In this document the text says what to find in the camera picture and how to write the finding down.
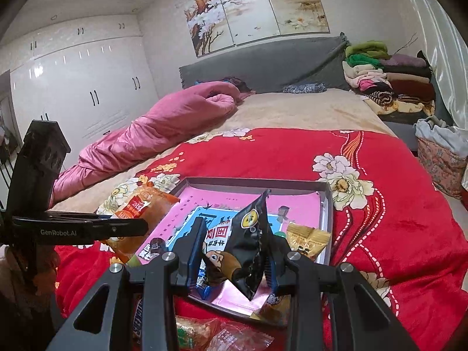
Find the headboard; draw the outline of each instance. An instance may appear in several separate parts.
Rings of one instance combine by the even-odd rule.
[[[240,78],[257,93],[281,92],[285,85],[320,83],[349,90],[341,62],[348,45],[339,37],[295,38],[243,47],[181,67],[184,88],[196,81]]]

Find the green blanket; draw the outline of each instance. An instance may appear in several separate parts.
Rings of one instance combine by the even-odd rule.
[[[353,54],[346,58],[346,62],[351,67],[357,66],[358,64],[371,64],[376,68],[382,68],[382,63],[378,59],[369,58],[368,56],[362,54]]]
[[[387,53],[386,44],[379,41],[369,41],[348,46],[345,54],[346,57],[349,57],[352,54],[362,54],[370,58],[390,59],[390,55]]]

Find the black mechanical device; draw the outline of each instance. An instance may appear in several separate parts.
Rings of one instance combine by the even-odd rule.
[[[40,245],[92,244],[111,236],[147,231],[141,219],[110,219],[93,214],[47,211],[53,182],[70,148],[58,124],[33,121],[13,171],[0,241],[27,257],[25,280],[37,273]],[[203,218],[190,233],[147,265],[113,264],[94,284],[48,345],[48,351],[128,351],[132,341],[132,298],[143,293],[142,351],[179,350],[173,296],[187,296],[197,280]],[[269,236],[271,287],[291,294],[286,351],[322,351],[322,293],[331,308],[334,351],[418,350],[409,334],[361,274],[347,262],[316,264],[291,251],[286,239]]]

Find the bolt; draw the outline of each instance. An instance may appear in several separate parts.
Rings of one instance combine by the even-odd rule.
[[[354,267],[349,262],[342,262],[340,264],[340,269],[342,272],[351,273]]]
[[[288,259],[293,260],[293,261],[299,260],[300,259],[300,253],[296,252],[296,251],[291,251],[291,252],[288,253]]]
[[[116,262],[109,267],[111,273],[119,273],[123,269],[123,265],[120,262]]]
[[[162,259],[164,261],[171,261],[174,260],[176,257],[176,254],[174,252],[166,252],[162,254]]]

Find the black snack bag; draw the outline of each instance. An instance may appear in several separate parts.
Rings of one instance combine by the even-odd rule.
[[[264,274],[268,245],[266,190],[249,206],[207,232],[203,244],[209,283],[229,279],[249,300],[254,297]]]

